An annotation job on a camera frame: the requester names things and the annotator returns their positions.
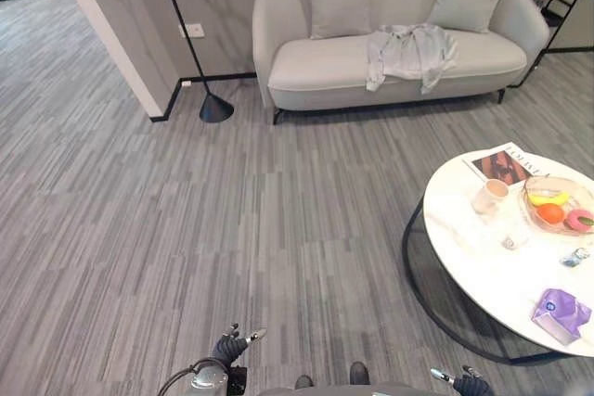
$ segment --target pink object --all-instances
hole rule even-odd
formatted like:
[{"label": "pink object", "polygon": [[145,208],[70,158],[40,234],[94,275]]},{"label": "pink object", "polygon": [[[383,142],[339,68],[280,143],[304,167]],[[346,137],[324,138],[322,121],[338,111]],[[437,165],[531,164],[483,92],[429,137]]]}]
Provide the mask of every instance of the pink object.
[{"label": "pink object", "polygon": [[565,222],[569,227],[577,232],[587,232],[592,226],[588,226],[587,224],[580,222],[579,219],[582,217],[588,218],[589,220],[594,220],[594,215],[592,215],[591,212],[588,212],[585,209],[574,209],[567,214]]}]

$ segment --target electrical outlet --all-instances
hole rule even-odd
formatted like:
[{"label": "electrical outlet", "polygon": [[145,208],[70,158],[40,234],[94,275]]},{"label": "electrical outlet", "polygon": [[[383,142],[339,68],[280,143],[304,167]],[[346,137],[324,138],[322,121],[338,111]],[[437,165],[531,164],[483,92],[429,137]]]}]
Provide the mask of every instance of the electrical outlet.
[{"label": "electrical outlet", "polygon": [[[178,25],[178,28],[179,33],[182,35],[182,37],[186,37],[184,35],[184,29],[182,28],[182,26]],[[201,23],[187,23],[186,28],[189,37],[204,37],[204,29],[202,28]]]}]

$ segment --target magazine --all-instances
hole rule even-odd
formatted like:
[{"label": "magazine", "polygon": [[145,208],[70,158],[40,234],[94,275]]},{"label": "magazine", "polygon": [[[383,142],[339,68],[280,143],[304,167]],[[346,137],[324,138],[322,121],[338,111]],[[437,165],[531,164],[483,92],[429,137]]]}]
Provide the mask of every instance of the magazine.
[{"label": "magazine", "polygon": [[483,180],[496,179],[508,186],[521,186],[533,175],[544,175],[532,157],[513,143],[493,147],[481,158],[467,157],[464,162]]}]

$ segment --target shelf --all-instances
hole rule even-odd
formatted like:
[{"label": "shelf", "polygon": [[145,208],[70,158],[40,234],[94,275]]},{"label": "shelf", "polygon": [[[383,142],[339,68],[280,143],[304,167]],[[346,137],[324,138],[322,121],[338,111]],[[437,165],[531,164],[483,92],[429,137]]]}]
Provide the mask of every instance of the shelf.
[{"label": "shelf", "polygon": [[542,17],[545,18],[545,21],[547,22],[547,25],[550,26],[550,28],[557,28],[563,22],[563,16],[560,16],[550,9],[542,8],[540,13],[542,14]]}]

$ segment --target shoe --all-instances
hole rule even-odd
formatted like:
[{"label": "shoe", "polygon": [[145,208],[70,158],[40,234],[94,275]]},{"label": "shoe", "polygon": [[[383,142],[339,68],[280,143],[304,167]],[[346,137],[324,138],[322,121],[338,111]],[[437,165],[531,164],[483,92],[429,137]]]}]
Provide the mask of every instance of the shoe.
[{"label": "shoe", "polygon": [[361,362],[355,362],[351,365],[349,372],[349,383],[351,385],[369,385],[368,368]]},{"label": "shoe", "polygon": [[314,386],[314,381],[308,375],[300,375],[295,382],[295,389],[307,389]]}]

